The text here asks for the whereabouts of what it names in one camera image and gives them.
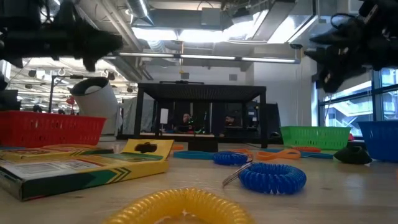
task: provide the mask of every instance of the blue plastic basket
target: blue plastic basket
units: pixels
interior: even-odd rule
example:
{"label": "blue plastic basket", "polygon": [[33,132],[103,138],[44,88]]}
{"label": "blue plastic basket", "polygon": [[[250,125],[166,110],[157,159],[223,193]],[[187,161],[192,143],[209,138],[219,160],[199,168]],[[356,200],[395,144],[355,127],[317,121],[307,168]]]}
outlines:
{"label": "blue plastic basket", "polygon": [[398,121],[358,122],[373,159],[398,162]]}

